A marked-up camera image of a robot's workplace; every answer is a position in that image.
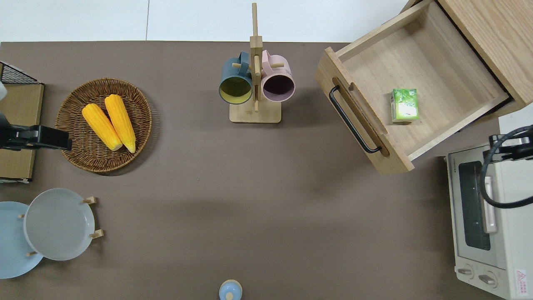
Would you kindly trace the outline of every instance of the round woven basket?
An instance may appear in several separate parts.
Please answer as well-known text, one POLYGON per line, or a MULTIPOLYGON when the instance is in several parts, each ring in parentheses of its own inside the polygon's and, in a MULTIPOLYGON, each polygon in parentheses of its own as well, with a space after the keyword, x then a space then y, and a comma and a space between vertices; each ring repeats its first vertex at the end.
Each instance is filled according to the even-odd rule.
POLYGON ((90 172, 111 172, 127 165, 141 153, 152 131, 152 112, 146 97, 133 84, 101 78, 70 93, 59 109, 55 127, 67 131, 72 139, 72 150, 62 151, 69 162, 90 172), (124 101, 135 133, 135 153, 130 153, 126 147, 111 151, 83 118, 82 109, 89 103, 96 103, 109 117, 104 100, 110 94, 117 94, 124 101))

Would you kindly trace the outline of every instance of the open drawer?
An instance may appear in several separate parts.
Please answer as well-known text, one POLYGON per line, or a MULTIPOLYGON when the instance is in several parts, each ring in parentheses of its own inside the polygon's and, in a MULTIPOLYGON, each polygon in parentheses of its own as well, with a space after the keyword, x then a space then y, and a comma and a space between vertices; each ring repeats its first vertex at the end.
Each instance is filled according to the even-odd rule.
POLYGON ((412 170, 412 160, 508 98, 432 0, 326 49, 316 79, 381 174, 412 170), (397 88, 417 89, 420 120, 392 123, 397 88))

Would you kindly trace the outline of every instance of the wooden base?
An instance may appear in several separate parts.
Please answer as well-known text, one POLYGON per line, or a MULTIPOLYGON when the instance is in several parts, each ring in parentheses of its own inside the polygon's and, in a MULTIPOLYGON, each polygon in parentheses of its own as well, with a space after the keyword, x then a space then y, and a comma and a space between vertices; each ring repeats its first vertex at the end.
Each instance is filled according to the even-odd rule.
POLYGON ((230 121, 233 123, 271 123, 281 122, 281 103, 266 99, 259 100, 258 111, 254 109, 252 98, 239 105, 230 105, 230 121))
MULTIPOLYGON (((0 101, 0 112, 12 125, 39 125, 44 85, 6 84, 7 96, 0 101)), ((31 178, 35 151, 0 149, 0 177, 31 178)))

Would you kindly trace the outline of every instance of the mug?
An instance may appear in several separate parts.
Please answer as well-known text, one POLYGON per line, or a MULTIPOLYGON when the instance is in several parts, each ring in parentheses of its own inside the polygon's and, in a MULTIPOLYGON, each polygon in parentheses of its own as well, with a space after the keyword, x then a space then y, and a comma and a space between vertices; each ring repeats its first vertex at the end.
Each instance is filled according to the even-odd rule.
POLYGON ((252 74, 248 70, 250 55, 242 51, 239 57, 228 59, 222 67, 219 94, 229 104, 242 104, 252 97, 252 74))
POLYGON ((263 67, 261 90, 265 98, 274 102, 289 99, 294 94, 294 80, 287 60, 280 55, 270 55, 267 50, 264 50, 261 63, 263 67), (272 64, 277 63, 283 63, 284 66, 271 67, 272 64))

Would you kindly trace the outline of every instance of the warning label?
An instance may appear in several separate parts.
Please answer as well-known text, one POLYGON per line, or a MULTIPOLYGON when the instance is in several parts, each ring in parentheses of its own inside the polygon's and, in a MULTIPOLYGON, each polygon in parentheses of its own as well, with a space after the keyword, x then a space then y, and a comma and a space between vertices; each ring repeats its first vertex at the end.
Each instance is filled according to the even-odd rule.
POLYGON ((527 296, 528 283, 525 270, 516 270, 516 288, 519 296, 527 296))

